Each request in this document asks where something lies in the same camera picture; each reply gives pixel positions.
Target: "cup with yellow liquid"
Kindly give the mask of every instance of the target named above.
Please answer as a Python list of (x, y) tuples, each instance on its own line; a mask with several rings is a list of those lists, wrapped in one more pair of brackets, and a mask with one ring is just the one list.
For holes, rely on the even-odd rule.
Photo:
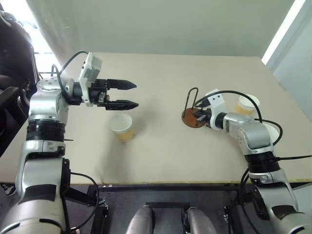
[[(260, 101), (254, 95), (247, 94), (259, 107)], [(235, 106), (235, 112), (240, 114), (251, 115), (255, 110), (254, 105), (247, 98), (240, 96), (239, 100)]]
[(111, 130), (123, 142), (127, 142), (133, 137), (132, 118), (126, 114), (119, 114), (114, 116), (109, 121)]

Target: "tabletop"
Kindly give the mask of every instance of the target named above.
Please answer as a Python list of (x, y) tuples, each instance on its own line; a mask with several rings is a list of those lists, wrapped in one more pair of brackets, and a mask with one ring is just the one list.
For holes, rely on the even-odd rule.
[[(102, 60), (98, 78), (126, 79), (137, 88), (110, 90), (111, 100), (128, 99), (139, 106), (123, 113), (133, 118), (134, 138), (120, 142), (108, 122), (118, 111), (70, 106), (65, 158), (72, 172), (97, 183), (237, 182), (247, 162), (236, 141), (222, 131), (190, 128), (181, 121), (188, 91), (198, 97), (215, 88), (252, 94), (264, 119), (282, 125), (275, 146), (279, 157), (310, 155), (312, 123), (294, 99), (256, 57), (214, 57), (96, 53)], [(81, 64), (74, 68), (79, 71)], [(227, 111), (238, 96), (223, 94)], [(13, 182), (26, 139), (27, 123), (0, 158), (0, 181)], [(312, 179), (312, 159), (280, 162), (290, 181)], [(72, 176), (72, 183), (90, 183)]]

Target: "beige table surface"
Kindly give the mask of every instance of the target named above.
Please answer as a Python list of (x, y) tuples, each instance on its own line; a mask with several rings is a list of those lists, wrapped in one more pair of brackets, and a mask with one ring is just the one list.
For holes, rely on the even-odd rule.
[[(129, 91), (110, 90), (111, 100), (129, 99), (139, 106), (130, 111), (134, 138), (121, 143), (109, 130), (109, 119), (119, 112), (71, 106), (65, 137), (73, 172), (98, 183), (225, 182), (239, 181), (247, 163), (235, 140), (207, 127), (193, 129), (181, 121), (189, 89), (198, 98), (208, 91), (237, 90), (260, 99), (264, 119), (284, 129), (275, 147), (280, 157), (311, 154), (312, 123), (276, 78), (255, 57), (213, 57), (97, 53), (102, 59), (99, 78), (127, 79)], [(225, 94), (228, 111), (238, 96)], [(25, 124), (0, 158), (0, 181), (14, 181)], [(290, 180), (311, 180), (312, 159), (282, 161)], [(90, 183), (73, 176), (73, 183)]]

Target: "paper cup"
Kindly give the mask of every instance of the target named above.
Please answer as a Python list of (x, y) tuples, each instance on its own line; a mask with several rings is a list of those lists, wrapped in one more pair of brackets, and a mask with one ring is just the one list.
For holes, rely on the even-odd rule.
[[(257, 106), (260, 106), (260, 101), (254, 95), (247, 94), (251, 99), (256, 103)], [(251, 115), (255, 110), (254, 105), (247, 98), (240, 96), (239, 100), (235, 106), (235, 112), (240, 114)]]
[(132, 139), (132, 118), (129, 115), (119, 114), (114, 116), (109, 121), (109, 126), (121, 141), (127, 142)]
[(263, 125), (268, 129), (272, 143), (275, 142), (279, 137), (278, 131), (269, 124), (264, 123)]

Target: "cylindrical robot leg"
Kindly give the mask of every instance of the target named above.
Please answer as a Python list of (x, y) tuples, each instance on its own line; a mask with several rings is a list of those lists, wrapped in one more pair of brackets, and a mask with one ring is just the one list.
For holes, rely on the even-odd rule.
[(201, 210), (191, 207), (187, 216), (192, 234), (217, 234), (213, 223)]
[(149, 206), (141, 207), (132, 218), (126, 234), (152, 234), (153, 209)]

